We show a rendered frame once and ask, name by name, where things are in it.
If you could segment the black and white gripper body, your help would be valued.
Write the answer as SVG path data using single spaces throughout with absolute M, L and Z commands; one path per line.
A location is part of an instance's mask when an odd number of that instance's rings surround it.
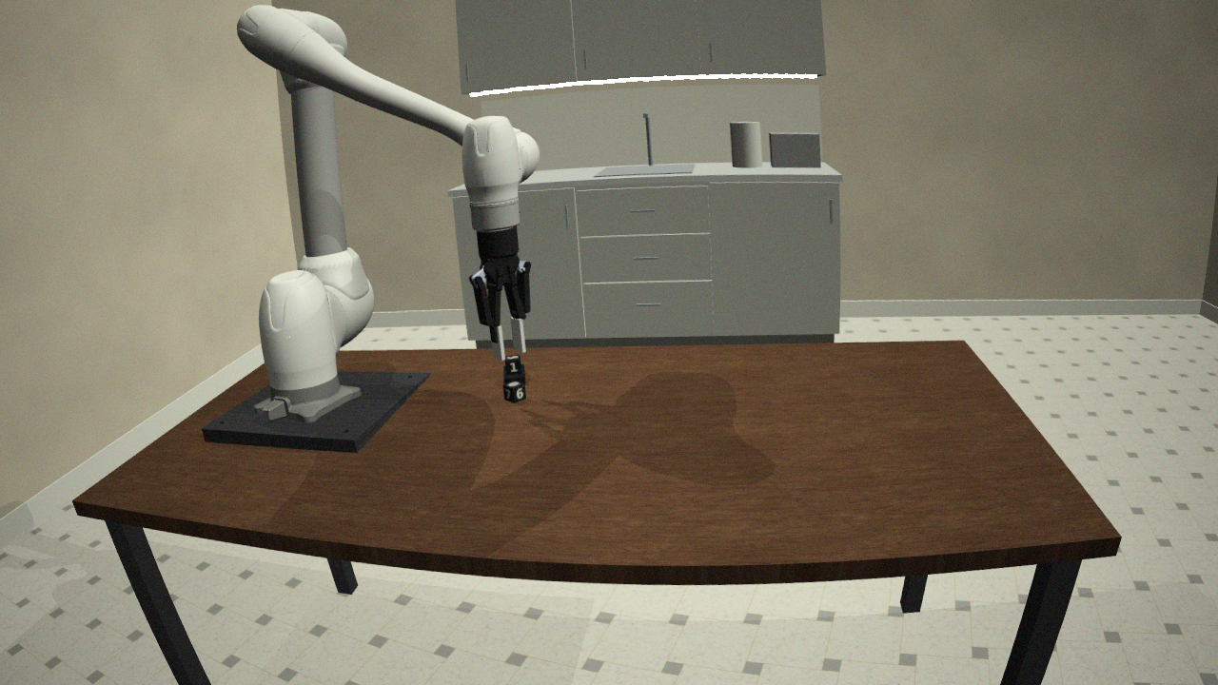
M 519 264 L 521 264 L 521 258 L 518 257 L 519 244 L 516 225 L 502 232 L 476 232 L 476 239 L 479 256 L 481 258 L 480 271 L 484 268 L 484 278 L 486 278 L 490 284 L 496 284 L 497 268 L 503 267 L 503 284 L 510 283 L 505 266 L 515 264 L 516 271 Z

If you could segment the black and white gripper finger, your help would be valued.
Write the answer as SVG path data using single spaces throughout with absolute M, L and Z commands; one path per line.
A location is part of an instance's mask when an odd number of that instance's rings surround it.
M 484 325 L 490 325 L 493 357 L 495 360 L 501 361 L 505 360 L 503 330 L 501 330 L 501 291 L 503 290 L 503 275 L 504 269 L 503 267 L 499 267 L 497 268 L 496 285 L 490 284 L 486 279 L 488 296 L 486 286 L 484 286 L 484 268 L 479 271 L 476 275 L 469 277 L 469 282 L 473 284 L 476 299 L 479 321 Z
M 514 264 L 507 264 L 505 271 L 508 271 L 510 283 L 504 283 L 505 300 L 512 313 L 512 336 L 514 350 L 519 352 L 526 352 L 525 342 L 523 341 L 523 318 L 526 318 L 526 313 L 530 312 L 530 286 L 529 286 L 529 272 L 531 268 L 531 262 L 523 262 L 516 269 Z

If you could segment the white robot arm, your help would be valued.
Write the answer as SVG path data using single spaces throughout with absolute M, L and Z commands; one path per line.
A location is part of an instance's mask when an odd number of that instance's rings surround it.
M 361 335 L 374 310 L 361 255 L 346 243 L 334 91 L 460 144 L 477 232 L 521 222 L 518 186 L 537 168 L 540 147 L 503 116 L 471 119 L 351 65 L 343 30 L 322 13 L 251 6 L 238 21 L 238 37 L 248 52 L 280 71 L 291 91 L 304 232 L 298 271 L 270 278 L 259 300 L 270 399 L 256 403 L 255 414 L 313 423 L 361 396 L 361 388 L 340 385 L 336 356 Z

